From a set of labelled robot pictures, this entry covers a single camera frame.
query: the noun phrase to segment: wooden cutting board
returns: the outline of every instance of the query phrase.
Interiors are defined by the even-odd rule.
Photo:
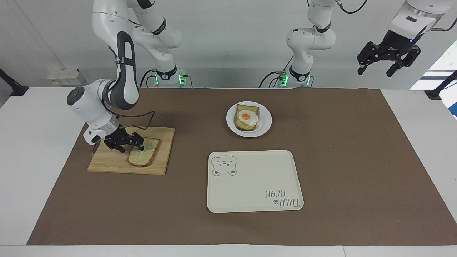
[[[125,153],[122,154],[118,150],[109,149],[103,142],[101,142],[92,157],[92,161],[90,162],[87,170],[93,172],[165,175],[168,157],[170,156],[171,143],[173,142],[173,136],[175,135],[175,129],[150,127],[146,130],[139,128],[126,128],[126,130],[129,134],[137,132],[142,137],[157,138],[161,140],[151,165],[139,168],[129,164],[127,158],[132,146],[124,146]]]

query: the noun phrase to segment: plate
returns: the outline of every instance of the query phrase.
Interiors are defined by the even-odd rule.
[[[242,104],[242,105],[248,105],[248,106],[257,106],[259,107],[259,122],[257,123],[257,128],[253,131],[243,131],[238,129],[235,126],[235,114],[236,114],[236,105],[237,104]],[[244,101],[244,102],[239,102],[227,111],[227,125],[228,127],[237,135],[240,135],[242,137],[246,138],[255,138],[255,137],[260,137],[261,135],[265,134],[271,127],[272,123],[272,118],[271,118],[271,113],[270,111],[263,105],[257,103],[257,102],[251,102],[251,101]]]
[[[207,206],[213,213],[300,210],[304,201],[292,153],[211,153]]]

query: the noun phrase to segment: toast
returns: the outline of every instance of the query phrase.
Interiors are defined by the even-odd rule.
[[[254,112],[257,117],[259,116],[259,107],[257,106],[247,106],[247,105],[242,105],[242,104],[237,104],[236,105],[236,113],[235,113],[235,127],[239,130],[243,131],[253,131],[257,127],[257,123],[254,124],[253,126],[249,126],[246,123],[243,123],[239,117],[238,114],[242,110],[248,110]]]
[[[138,147],[133,147],[128,155],[127,161],[136,167],[147,167],[151,165],[159,145],[160,139],[144,138],[144,150],[141,151]]]

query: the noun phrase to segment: white table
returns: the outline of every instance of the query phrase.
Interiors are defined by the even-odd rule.
[[[70,90],[30,88],[0,108],[0,256],[457,256],[457,246],[25,246],[84,125]],[[383,94],[457,220],[457,120],[421,91]]]

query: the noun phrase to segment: brown mat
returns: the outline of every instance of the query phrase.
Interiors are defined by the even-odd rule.
[[[273,116],[262,137],[226,125],[245,100]],[[457,245],[456,222],[379,90],[147,89],[129,113],[152,108],[153,126],[176,129],[167,174],[88,172],[80,136],[28,244]],[[295,157],[302,210],[207,209],[211,152],[281,149]]]

